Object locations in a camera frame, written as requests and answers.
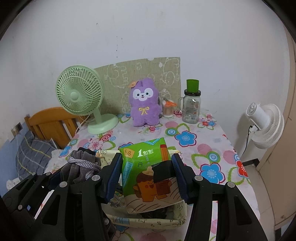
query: cotton swab container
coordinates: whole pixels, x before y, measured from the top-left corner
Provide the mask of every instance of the cotton swab container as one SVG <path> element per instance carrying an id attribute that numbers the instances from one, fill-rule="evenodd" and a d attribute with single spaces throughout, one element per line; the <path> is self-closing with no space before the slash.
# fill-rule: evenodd
<path id="1" fill-rule="evenodd" d="M 172 102 L 171 100 L 167 100 L 166 98 L 163 98 L 162 106 L 163 106 L 163 117 L 166 117 L 166 118 L 173 117 L 174 109 L 177 106 L 177 104 Z"/>

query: gray drawstring cord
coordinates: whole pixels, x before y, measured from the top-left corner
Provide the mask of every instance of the gray drawstring cord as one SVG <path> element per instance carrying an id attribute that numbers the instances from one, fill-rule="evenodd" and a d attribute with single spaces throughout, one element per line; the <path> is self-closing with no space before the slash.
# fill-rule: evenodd
<path id="1" fill-rule="evenodd" d="M 71 156 L 69 156 L 68 163 L 75 163 L 81 167 L 85 167 L 90 169 L 89 172 L 87 172 L 87 174 L 85 175 L 85 180 L 89 179 L 90 177 L 92 177 L 94 175 L 94 171 L 99 172 L 100 170 L 102 170 L 102 168 L 98 165 L 98 163 L 93 163 L 87 160 L 82 160 L 82 159 L 75 159 Z"/>

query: floral tablecloth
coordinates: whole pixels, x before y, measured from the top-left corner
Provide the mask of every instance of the floral tablecloth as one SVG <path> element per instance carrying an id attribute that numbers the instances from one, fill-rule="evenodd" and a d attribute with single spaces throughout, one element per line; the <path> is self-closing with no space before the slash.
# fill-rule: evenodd
<path id="1" fill-rule="evenodd" d="M 156 126 L 134 127 L 129 114 L 118 115 L 119 124 L 112 130 L 91 135 L 84 128 L 71 140 L 60 154 L 60 158 L 69 156 L 79 147 L 91 150 L 117 150 L 138 142 L 164 137 L 169 149 L 180 150 L 183 162 L 191 166 L 210 182 L 224 185 L 234 182 L 259 218 L 258 204 L 252 186 L 238 155 L 233 149 L 222 128 L 207 111 L 202 111 L 198 124 L 182 122 L 182 114 L 174 112 L 172 118 L 161 118 Z M 116 226 L 114 241 L 180 241 L 184 240 L 192 206 L 188 206 L 187 222 L 174 230 L 136 229 Z M 210 241 L 215 240 L 217 227 L 217 203 L 213 202 Z"/>

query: white fan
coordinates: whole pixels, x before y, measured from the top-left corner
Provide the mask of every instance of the white fan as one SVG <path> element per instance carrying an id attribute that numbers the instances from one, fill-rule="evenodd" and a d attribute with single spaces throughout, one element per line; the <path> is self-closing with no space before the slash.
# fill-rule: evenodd
<path id="1" fill-rule="evenodd" d="M 249 129 L 248 135 L 251 135 L 251 137 L 248 138 L 247 145 L 252 140 L 256 147 L 267 149 L 277 143 L 284 130 L 284 117 L 275 104 L 267 104 L 261 107 L 253 102 L 247 108 L 246 115 L 254 123 L 252 128 Z M 241 150 L 240 157 L 246 148 Z"/>

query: plaid pillow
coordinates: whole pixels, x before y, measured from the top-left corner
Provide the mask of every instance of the plaid pillow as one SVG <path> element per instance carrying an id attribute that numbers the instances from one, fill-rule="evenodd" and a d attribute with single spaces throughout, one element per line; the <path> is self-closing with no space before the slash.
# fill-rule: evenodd
<path id="1" fill-rule="evenodd" d="M 17 175 L 23 180 L 36 172 L 42 175 L 55 150 L 49 141 L 35 139 L 31 131 L 25 134 L 16 156 Z"/>

